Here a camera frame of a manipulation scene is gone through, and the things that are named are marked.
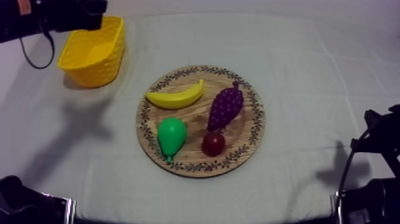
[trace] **green pear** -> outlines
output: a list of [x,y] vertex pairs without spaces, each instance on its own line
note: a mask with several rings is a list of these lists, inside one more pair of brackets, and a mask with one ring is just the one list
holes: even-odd
[[179,151],[186,140],[188,131],[185,124],[175,117],[164,119],[158,127],[158,141],[167,162]]

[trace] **toy fruit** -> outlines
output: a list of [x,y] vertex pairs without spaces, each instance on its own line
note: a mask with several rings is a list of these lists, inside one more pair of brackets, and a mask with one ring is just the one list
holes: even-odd
[[172,157],[182,147],[186,134],[185,124],[175,117],[164,119],[159,125],[158,140],[162,153],[167,157],[168,162],[171,162]]
[[187,90],[172,94],[160,92],[148,92],[146,97],[154,105],[165,109],[180,109],[193,104],[203,95],[204,81],[199,80],[198,84],[193,85]]
[[208,156],[217,156],[222,153],[225,147],[225,138],[219,132],[208,132],[203,139],[201,149]]
[[222,90],[212,102],[207,130],[212,132],[224,128],[232,121],[243,107],[243,93],[239,83],[233,82],[233,88]]

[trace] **white fabric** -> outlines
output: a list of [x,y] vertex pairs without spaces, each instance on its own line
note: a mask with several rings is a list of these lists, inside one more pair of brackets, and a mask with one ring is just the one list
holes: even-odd
[[[0,176],[78,201],[80,217],[126,223],[277,223],[330,214],[363,113],[400,99],[400,42],[382,33],[269,15],[126,19],[118,78],[79,89],[56,64],[21,68],[0,113]],[[56,35],[57,48],[66,34]],[[42,39],[32,58],[46,57]],[[260,94],[265,134],[240,168],[188,179],[160,169],[136,137],[149,85],[186,65],[225,67]],[[375,174],[356,155],[348,187]]]

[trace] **banana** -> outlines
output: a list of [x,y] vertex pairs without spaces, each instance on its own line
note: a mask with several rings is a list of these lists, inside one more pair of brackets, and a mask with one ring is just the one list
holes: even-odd
[[187,90],[165,94],[160,92],[147,92],[146,97],[150,102],[158,107],[165,109],[180,109],[193,104],[203,95],[204,81],[199,80],[198,84],[193,85]]

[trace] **yellow basket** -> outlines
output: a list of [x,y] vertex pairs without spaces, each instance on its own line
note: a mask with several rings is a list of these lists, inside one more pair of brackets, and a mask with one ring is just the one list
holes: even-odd
[[57,65],[78,85],[99,87],[117,77],[124,49],[124,20],[104,17],[99,30],[71,33]]

